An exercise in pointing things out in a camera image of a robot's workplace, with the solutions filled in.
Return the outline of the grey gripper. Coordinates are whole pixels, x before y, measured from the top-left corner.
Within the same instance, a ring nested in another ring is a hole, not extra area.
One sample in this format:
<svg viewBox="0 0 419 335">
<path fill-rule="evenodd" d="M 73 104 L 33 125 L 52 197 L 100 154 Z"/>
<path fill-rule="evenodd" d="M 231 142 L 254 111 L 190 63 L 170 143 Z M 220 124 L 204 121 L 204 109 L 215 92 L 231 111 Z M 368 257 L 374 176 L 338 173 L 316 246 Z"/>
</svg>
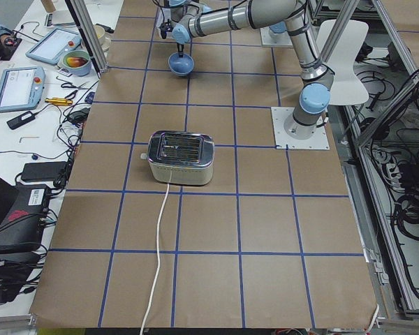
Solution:
<svg viewBox="0 0 419 335">
<path fill-rule="evenodd" d="M 188 29 L 180 24 L 177 23 L 174 28 L 172 29 L 172 37 L 175 39 L 176 46 L 177 46 L 177 56 L 183 57 L 184 56 L 184 44 L 189 43 L 191 40 L 190 33 Z"/>
</svg>

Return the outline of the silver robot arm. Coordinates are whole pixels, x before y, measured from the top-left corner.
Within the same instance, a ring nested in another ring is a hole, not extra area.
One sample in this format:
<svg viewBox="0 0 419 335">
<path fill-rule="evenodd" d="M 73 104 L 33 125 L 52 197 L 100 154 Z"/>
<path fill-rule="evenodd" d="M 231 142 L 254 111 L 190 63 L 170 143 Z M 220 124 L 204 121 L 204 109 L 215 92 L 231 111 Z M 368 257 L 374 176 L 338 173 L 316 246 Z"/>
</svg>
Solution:
<svg viewBox="0 0 419 335">
<path fill-rule="evenodd" d="M 201 1 L 165 1 L 170 13 L 168 34 L 178 50 L 194 38 L 226 31 L 255 29 L 264 46 L 287 42 L 301 68 L 303 89 L 291 115 L 293 134 L 315 128 L 331 100 L 335 72 L 324 62 L 316 44 L 308 1 L 241 1 L 212 10 Z"/>
</svg>

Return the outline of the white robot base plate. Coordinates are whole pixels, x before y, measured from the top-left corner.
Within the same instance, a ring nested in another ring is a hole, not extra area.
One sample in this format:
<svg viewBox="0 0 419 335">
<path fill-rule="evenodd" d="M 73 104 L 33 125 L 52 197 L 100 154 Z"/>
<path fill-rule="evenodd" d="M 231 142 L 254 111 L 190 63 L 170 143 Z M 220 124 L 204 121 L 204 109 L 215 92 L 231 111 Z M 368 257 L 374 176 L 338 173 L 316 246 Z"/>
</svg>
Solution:
<svg viewBox="0 0 419 335">
<path fill-rule="evenodd" d="M 293 107 L 271 107 L 276 149 L 329 150 L 322 117 L 312 126 L 302 126 L 293 118 Z"/>
</svg>

